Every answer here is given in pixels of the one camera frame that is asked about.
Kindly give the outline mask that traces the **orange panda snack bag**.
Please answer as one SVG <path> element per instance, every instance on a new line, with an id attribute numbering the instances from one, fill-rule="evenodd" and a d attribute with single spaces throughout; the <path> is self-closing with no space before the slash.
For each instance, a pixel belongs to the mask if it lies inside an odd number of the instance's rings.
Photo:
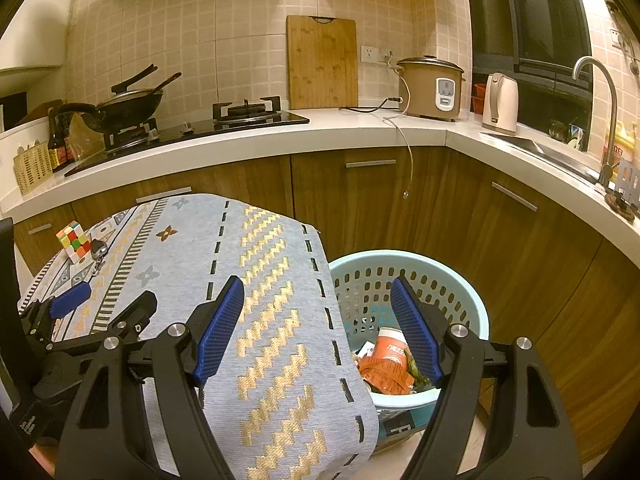
<path id="1" fill-rule="evenodd" d="M 358 358 L 361 378 L 374 392 L 386 396 L 409 394 L 416 380 L 409 373 L 408 349 L 401 330 L 381 328 L 372 350 Z"/>

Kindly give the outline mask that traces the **green vegetable scrap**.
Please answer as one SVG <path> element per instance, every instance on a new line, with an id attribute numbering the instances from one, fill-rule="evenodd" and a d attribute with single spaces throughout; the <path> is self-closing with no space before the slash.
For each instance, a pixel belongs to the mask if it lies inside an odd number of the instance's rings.
<path id="1" fill-rule="evenodd" d="M 431 388 L 432 384 L 430 380 L 419 372 L 416 360 L 409 348 L 405 349 L 405 356 L 407 360 L 408 373 L 413 378 L 413 389 L 416 391 L 425 391 Z"/>

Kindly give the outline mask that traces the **black car key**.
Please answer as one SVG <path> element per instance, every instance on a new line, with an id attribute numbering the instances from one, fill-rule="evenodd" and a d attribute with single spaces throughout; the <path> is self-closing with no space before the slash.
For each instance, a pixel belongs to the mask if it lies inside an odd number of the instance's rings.
<path id="1" fill-rule="evenodd" d="M 92 274 L 96 275 L 103 266 L 104 259 L 108 253 L 108 246 L 103 240 L 92 240 L 90 248 L 93 260 Z"/>

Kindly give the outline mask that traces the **rubiks cube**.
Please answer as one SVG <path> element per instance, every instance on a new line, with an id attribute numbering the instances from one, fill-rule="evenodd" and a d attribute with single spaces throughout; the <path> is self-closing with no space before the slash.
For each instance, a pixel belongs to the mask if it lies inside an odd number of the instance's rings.
<path id="1" fill-rule="evenodd" d="M 91 240 L 84 228 L 76 220 L 71 221 L 56 233 L 67 258 L 71 263 L 81 262 L 91 256 Z"/>

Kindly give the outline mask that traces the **woven beige basket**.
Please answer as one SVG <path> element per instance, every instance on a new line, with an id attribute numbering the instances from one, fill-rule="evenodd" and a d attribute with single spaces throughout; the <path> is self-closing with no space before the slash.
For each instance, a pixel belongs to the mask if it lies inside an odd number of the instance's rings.
<path id="1" fill-rule="evenodd" d="M 22 195 L 32 192 L 53 176 L 48 146 L 35 141 L 19 146 L 13 159 L 14 176 Z"/>

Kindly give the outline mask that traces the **black gas stove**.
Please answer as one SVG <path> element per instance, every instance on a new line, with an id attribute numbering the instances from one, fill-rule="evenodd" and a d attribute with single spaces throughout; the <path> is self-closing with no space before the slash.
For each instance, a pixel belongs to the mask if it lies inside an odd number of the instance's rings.
<path id="1" fill-rule="evenodd" d="M 108 136 L 105 138 L 103 151 L 78 162 L 72 169 L 66 170 L 64 176 L 70 177 L 104 162 L 161 145 L 256 128 L 306 125 L 308 122 L 308 118 L 284 110 L 278 96 L 267 96 L 255 103 L 247 100 L 235 105 L 231 102 L 214 103 L 211 118 L 183 122 L 181 125 L 165 129 L 157 128 L 155 119 L 151 118 L 139 128 L 121 133 L 118 140 L 115 140 L 114 136 Z"/>

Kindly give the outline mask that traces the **dark sauce bottle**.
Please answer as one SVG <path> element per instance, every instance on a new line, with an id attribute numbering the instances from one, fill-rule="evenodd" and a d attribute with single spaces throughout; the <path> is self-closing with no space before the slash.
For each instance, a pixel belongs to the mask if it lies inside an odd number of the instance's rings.
<path id="1" fill-rule="evenodd" d="M 48 151 L 53 172 L 58 172 L 75 161 L 72 150 L 68 146 L 72 117 L 71 112 L 55 113 L 54 108 L 48 111 L 50 129 Z"/>

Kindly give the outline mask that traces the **patterned grey tablecloth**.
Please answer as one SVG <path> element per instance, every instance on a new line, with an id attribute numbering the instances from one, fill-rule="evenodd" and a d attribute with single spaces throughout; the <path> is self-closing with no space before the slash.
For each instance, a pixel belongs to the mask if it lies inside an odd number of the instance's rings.
<path id="1" fill-rule="evenodd" d="M 238 479 L 348 479 L 374 451 L 378 414 L 352 359 L 329 265 L 312 226 L 237 200 L 188 194 L 151 200 L 97 223 L 104 263 L 55 255 L 26 301 L 87 282 L 67 340 L 102 332 L 152 292 L 151 338 L 213 300 L 230 276 L 244 306 L 215 376 L 198 390 L 206 424 Z"/>

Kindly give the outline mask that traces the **black wok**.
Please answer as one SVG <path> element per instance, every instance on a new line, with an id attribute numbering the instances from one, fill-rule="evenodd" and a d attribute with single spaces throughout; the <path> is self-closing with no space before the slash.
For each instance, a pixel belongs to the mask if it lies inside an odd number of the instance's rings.
<path id="1" fill-rule="evenodd" d="M 133 84 L 157 70 L 158 67 L 151 64 L 137 75 L 114 84 L 113 95 L 100 104 L 65 103 L 51 108 L 48 113 L 50 126 L 54 127 L 59 117 L 68 114 L 79 114 L 88 128 L 100 133 L 119 133 L 140 126 L 160 106 L 163 88 L 182 76 L 181 72 L 174 73 L 153 89 L 131 89 Z"/>

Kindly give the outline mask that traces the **wooden cutting board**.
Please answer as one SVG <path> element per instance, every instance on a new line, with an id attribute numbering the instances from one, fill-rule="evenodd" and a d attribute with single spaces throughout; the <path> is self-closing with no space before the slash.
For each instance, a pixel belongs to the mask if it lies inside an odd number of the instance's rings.
<path id="1" fill-rule="evenodd" d="M 357 26 L 324 16 L 286 18 L 288 104 L 293 110 L 358 105 Z"/>

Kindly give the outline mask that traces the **white electric kettle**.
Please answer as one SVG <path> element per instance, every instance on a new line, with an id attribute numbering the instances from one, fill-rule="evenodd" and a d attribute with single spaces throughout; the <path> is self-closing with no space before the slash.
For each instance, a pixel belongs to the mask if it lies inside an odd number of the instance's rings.
<path id="1" fill-rule="evenodd" d="M 518 124 L 518 82 L 502 73 L 488 75 L 482 124 L 507 134 L 516 133 Z"/>

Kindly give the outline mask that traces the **beige rice cooker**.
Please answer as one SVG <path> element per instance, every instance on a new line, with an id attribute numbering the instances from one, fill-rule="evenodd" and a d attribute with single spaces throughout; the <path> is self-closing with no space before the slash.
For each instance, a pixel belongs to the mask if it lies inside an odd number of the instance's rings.
<path id="1" fill-rule="evenodd" d="M 452 122 L 460 113 L 464 70 L 433 55 L 397 62 L 399 96 L 405 113 L 413 117 Z"/>

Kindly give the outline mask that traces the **dark window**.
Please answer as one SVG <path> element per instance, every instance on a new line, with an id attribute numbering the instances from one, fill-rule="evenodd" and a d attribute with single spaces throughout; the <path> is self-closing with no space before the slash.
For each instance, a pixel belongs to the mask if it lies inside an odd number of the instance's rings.
<path id="1" fill-rule="evenodd" d="M 502 73 L 518 83 L 518 122 L 588 148 L 593 69 L 573 67 L 590 55 L 582 0 L 469 0 L 473 81 Z"/>

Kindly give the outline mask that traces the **wall power socket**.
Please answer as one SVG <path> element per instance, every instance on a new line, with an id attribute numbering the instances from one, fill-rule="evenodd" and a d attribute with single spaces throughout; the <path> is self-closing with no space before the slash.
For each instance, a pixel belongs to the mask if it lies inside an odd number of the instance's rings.
<path id="1" fill-rule="evenodd" d="M 370 47 L 370 46 L 360 47 L 361 63 L 388 65 L 392 61 L 393 61 L 393 51 L 390 49 L 381 50 L 377 47 Z"/>

